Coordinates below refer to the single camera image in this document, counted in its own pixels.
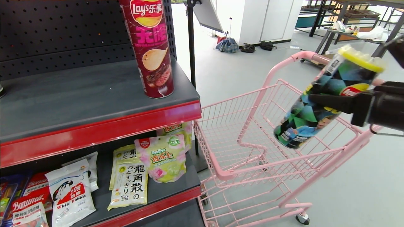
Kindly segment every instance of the red chip canister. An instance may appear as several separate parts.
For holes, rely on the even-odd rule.
[[[119,0],[145,94],[163,98],[174,91],[166,17],[161,0]]]

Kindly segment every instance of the lay's chip canister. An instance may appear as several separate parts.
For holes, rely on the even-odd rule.
[[[311,83],[274,129],[275,138],[284,146],[298,149],[340,112],[309,101],[309,95],[354,96],[368,89],[377,75],[384,71],[380,58],[356,51],[350,45],[339,49],[326,66],[323,75]]]

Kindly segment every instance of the yellow candy bag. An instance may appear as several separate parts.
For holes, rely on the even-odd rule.
[[[156,130],[157,136],[183,134],[185,140],[185,151],[192,147],[192,121],[181,124],[173,124]]]
[[[112,163],[111,180],[109,181],[109,190],[114,189],[114,177],[117,163],[130,163],[136,160],[135,145],[127,145],[114,150],[114,157]]]
[[[147,204],[148,175],[145,165],[136,159],[132,163],[116,164],[114,188],[107,210],[134,204]]]
[[[137,139],[135,147],[155,182],[174,182],[187,172],[183,134]]]

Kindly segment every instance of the cart handle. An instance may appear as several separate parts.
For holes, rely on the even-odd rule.
[[[323,65],[328,65],[328,63],[331,61],[329,58],[324,57],[322,55],[319,55],[316,52],[312,52],[312,51],[300,51],[300,52],[297,52],[296,54],[290,56],[289,58],[279,62],[277,65],[275,65],[269,71],[269,73],[267,75],[267,78],[265,79],[263,88],[268,87],[271,84],[272,78],[274,77],[275,73],[279,69],[285,67],[286,65],[288,65],[288,64],[290,64],[292,62],[299,61],[300,59],[308,59],[308,60],[311,60],[311,61],[317,61],[317,62],[319,62],[320,64],[323,64]],[[314,80],[318,79],[323,74],[325,68],[326,67],[324,67],[324,69],[316,76],[316,78]],[[382,80],[382,79],[374,79],[373,82],[372,82],[372,85],[378,86],[378,85],[381,85],[384,82],[385,81]]]

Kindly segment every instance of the red shelf edge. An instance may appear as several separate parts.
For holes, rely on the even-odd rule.
[[[201,118],[199,100],[0,144],[0,168]]]
[[[163,210],[177,206],[181,203],[195,199],[201,195],[201,188],[194,187],[179,194],[170,196],[142,208],[130,211],[118,217],[91,225],[90,227],[122,227],[140,221],[146,217],[157,214]]]

